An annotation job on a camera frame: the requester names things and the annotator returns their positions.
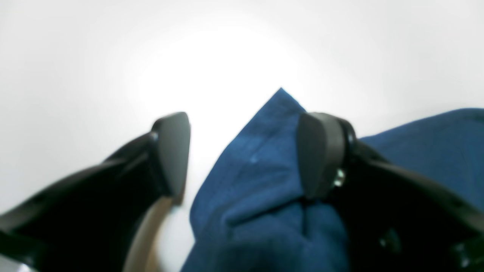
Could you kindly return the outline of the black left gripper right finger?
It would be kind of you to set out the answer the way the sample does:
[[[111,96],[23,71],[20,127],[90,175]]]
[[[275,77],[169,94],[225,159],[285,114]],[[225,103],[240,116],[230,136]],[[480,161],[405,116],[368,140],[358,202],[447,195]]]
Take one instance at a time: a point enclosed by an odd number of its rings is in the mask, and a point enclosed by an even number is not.
[[[297,156],[305,198],[329,203],[344,223],[353,272],[483,271],[483,213],[391,164],[345,119],[301,114]]]

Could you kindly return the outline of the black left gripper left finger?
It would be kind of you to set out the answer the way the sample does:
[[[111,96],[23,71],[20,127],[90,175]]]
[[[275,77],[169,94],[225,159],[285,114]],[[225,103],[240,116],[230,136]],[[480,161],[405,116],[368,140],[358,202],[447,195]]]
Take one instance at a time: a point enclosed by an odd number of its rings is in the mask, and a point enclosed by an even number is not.
[[[177,112],[100,164],[3,213],[2,272],[160,272],[163,220],[183,202],[191,138]]]

